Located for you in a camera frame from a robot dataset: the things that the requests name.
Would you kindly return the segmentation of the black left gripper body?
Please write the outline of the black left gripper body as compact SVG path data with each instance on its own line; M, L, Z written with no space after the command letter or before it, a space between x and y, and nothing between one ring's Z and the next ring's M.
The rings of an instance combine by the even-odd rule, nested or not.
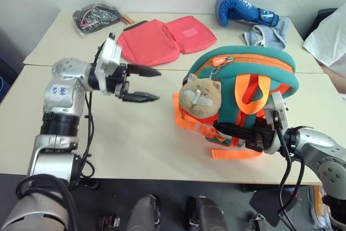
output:
M105 78L107 92L114 94L120 99L123 99L129 88L127 76L127 65L125 63L121 63L112 75Z

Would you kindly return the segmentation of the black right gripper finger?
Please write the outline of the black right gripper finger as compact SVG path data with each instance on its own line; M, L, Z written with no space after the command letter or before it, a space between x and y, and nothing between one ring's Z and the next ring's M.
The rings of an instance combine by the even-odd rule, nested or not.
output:
M256 137L252 129L243 128L232 123L214 123L213 127L222 137L236 137L243 140L251 140Z

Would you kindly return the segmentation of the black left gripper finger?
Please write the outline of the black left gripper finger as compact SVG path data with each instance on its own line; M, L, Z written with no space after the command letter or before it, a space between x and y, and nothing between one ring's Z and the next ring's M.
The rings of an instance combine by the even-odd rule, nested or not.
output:
M144 93L144 92L133 92L133 93L126 93L122 97L122 101L124 102L134 102L134 103L145 103L145 102L152 102L159 100L159 96L150 94L150 93Z
M143 77L161 76L161 73L154 68L143 66L143 65L128 64L127 76L130 76L131 74L137 74Z

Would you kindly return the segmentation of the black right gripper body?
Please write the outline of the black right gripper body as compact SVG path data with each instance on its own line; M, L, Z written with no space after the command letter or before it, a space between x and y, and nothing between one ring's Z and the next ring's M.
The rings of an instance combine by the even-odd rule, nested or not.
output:
M257 117L254 125L247 129L245 147L256 152L267 150L274 139L275 131L267 124L266 119Z

